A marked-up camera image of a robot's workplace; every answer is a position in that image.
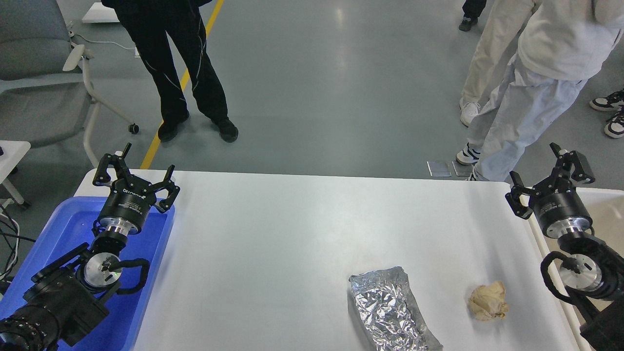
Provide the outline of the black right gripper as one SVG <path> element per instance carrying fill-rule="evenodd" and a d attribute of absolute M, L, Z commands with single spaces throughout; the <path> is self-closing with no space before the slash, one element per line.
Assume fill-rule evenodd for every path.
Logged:
<path fill-rule="evenodd" d="M 584 154 L 568 151 L 554 142 L 549 144 L 557 157 L 551 176 L 536 184 L 525 187 L 521 176 L 511 171 L 512 188 L 505 198 L 513 213 L 524 220 L 534 213 L 542 233 L 549 238 L 560 238 L 564 234 L 590 229 L 593 220 L 570 180 L 591 184 L 596 178 Z M 521 196 L 532 198 L 532 208 L 523 205 Z"/>

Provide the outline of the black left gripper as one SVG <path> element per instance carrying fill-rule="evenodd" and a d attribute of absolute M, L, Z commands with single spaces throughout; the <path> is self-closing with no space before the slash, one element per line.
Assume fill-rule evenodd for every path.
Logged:
<path fill-rule="evenodd" d="M 140 177 L 132 177 L 125 163 L 131 146 L 132 143 L 127 143 L 120 156 L 116 154 L 102 156 L 92 180 L 94 186 L 111 187 L 111 193 L 98 215 L 98 223 L 110 226 L 122 220 L 127 227 L 123 232 L 125 235 L 138 234 L 142 231 L 151 206 L 159 213 L 169 211 L 180 192 L 180 187 L 172 180 L 174 165 L 169 166 L 161 182 L 150 183 Z M 116 172 L 117 179 L 114 182 L 108 173 L 110 166 Z M 156 194 L 163 190 L 167 191 L 167 196 L 158 200 Z"/>

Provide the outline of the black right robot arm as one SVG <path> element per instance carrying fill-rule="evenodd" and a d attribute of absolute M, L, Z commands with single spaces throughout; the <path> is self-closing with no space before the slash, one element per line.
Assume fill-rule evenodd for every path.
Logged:
<path fill-rule="evenodd" d="M 577 194 L 574 182 L 593 183 L 595 177 L 584 154 L 550 143 L 557 162 L 551 174 L 535 186 L 524 186 L 515 171 L 506 200 L 513 213 L 534 215 L 542 234 L 554 238 L 559 251 L 540 264 L 546 288 L 559 300 L 575 305 L 585 322 L 580 335 L 598 351 L 624 348 L 624 261 L 595 236 L 593 220 Z"/>

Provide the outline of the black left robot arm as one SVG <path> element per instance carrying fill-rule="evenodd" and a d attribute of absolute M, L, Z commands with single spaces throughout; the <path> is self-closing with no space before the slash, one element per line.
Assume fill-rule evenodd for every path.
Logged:
<path fill-rule="evenodd" d="M 94 241 L 83 243 L 33 275 L 25 305 L 1 320 L 3 351 L 56 351 L 59 342 L 75 345 L 108 315 L 113 295 L 138 293 L 149 277 L 146 258 L 123 260 L 128 237 L 142 231 L 149 211 L 169 211 L 180 192 L 172 180 L 174 165 L 161 182 L 131 173 L 125 158 L 105 154 L 92 180 L 111 190 L 92 224 Z"/>

